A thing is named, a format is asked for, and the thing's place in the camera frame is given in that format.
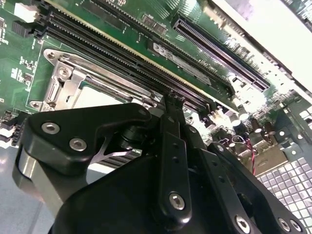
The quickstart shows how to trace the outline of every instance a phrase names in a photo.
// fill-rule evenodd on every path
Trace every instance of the red wire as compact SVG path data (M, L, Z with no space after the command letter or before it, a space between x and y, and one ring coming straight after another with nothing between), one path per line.
M251 153L252 153L252 163L253 163L253 175L255 176L255 167L254 167L254 158L255 158L255 153L254 153L254 148L252 146L252 144L250 143L250 139L247 140L247 147L250 149Z

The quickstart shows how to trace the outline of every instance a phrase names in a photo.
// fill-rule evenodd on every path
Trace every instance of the screw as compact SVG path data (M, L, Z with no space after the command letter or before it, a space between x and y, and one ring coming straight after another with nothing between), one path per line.
M67 67L60 67L58 69L58 74L60 75L61 78L67 79L70 77L72 74L71 70L69 70Z
M246 220L243 219L241 216L235 217L236 224L238 227L243 231L243 233L248 234L250 233L250 227Z
M298 232L302 232L301 227L294 221L291 219L291 224L293 225L293 227L298 231Z
M169 200L171 205L176 209L182 211L185 207L185 202L183 198L176 193L172 193L169 195Z
M174 122L175 122L175 120L174 120L171 116L168 117L168 120L169 120L171 123L174 123Z
M75 151L84 151L87 148L87 143L80 138L73 138L69 141L69 146Z
M144 116L146 115L146 112L144 110L139 110L138 112Z
M59 132L59 126L56 123L46 122L41 125L41 129L47 134L56 134Z
M222 148L222 146L221 146L221 145L217 145L217 148L218 148L218 150L219 150L219 151L221 151L221 152L223 152L223 151L224 151L224 149Z
M57 104L54 101L51 101L51 102L48 103L48 105L51 108L55 108Z
M193 126L190 126L190 130L192 133L196 133L196 129Z
M55 58L55 54L54 54L53 52L50 52L50 53L48 54L48 58L49 58L49 59L54 59L54 58Z
M39 107L39 104L36 103L36 102L32 102L31 105L32 105L33 107L35 107L35 108L38 108L38 107Z
M288 223L286 223L285 220L283 220L282 218L279 218L278 219L279 223L281 224L282 228L287 231L287 232L290 232L291 231L291 228L289 227Z

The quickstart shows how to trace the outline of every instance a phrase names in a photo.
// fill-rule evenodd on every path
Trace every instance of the cable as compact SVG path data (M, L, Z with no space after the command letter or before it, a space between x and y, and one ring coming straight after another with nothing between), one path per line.
M255 149L253 148L251 142L250 142L250 139L247 139L247 147L250 149L251 153L252 153L252 173L253 175L255 176L255 167L254 167L254 158L255 158Z
M243 142L234 141L234 138L235 138L235 137L240 138ZM246 143L246 141L244 140L244 138L242 138L241 136L238 136L238 135L232 137L232 142L235 143L235 144L245 144L245 143Z

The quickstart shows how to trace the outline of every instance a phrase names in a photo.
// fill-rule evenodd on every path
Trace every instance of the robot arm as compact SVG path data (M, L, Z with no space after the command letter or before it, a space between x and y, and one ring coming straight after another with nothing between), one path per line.
M13 178L55 215L53 234L305 233L299 220L223 145L186 124L183 100L32 115ZM142 155L88 185L90 163Z

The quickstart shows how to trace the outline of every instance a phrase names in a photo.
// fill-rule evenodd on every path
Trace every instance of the gray floor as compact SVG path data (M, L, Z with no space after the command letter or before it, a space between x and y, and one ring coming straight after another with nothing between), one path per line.
M46 206L19 190L12 179L17 149L0 148L0 234L47 234L54 218ZM103 174L88 172L88 182Z

